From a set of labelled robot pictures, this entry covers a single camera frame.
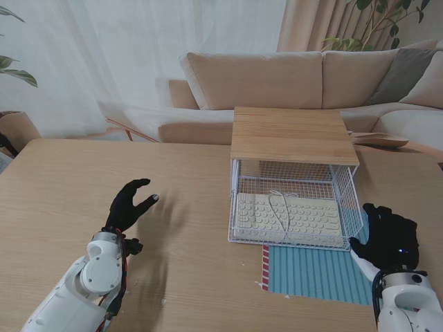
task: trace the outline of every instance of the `wooden table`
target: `wooden table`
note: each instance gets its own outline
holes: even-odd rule
[[[0,175],[0,331],[17,331],[104,225],[118,190],[160,201],[128,236],[128,291],[111,331],[376,331],[372,308],[260,289],[260,246],[227,242],[230,147],[35,140]],[[360,203],[418,222],[420,267],[443,299],[443,173],[421,154],[362,151]]]

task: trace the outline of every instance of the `curtain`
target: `curtain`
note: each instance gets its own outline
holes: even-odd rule
[[[360,39],[369,14],[370,7],[359,10],[354,6],[354,1],[287,0],[278,52],[322,50],[329,44],[322,40],[328,37]],[[373,45],[375,50],[389,49],[389,29],[374,33],[369,45]]]
[[[3,0],[0,55],[38,88],[0,75],[0,110],[44,137],[106,129],[97,100],[158,104],[158,77],[183,77],[188,51],[273,53],[285,0]]]

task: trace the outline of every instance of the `gray cushion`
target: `gray cushion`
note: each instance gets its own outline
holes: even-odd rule
[[[365,105],[398,102],[406,97],[422,78],[437,51],[437,49],[400,48],[386,76]]]

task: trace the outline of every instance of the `blue mat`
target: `blue mat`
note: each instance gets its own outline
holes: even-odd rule
[[[368,217],[357,238],[368,239]],[[269,246],[268,290],[355,304],[372,303],[371,282],[350,252]]]

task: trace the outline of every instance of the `wall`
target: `wall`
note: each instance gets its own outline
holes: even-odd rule
[[[419,6],[421,1],[415,1],[411,8]],[[409,15],[398,23],[400,28],[398,38],[400,45],[407,46],[427,39],[443,39],[443,1],[431,0],[423,10],[423,21],[418,24],[418,12]]]

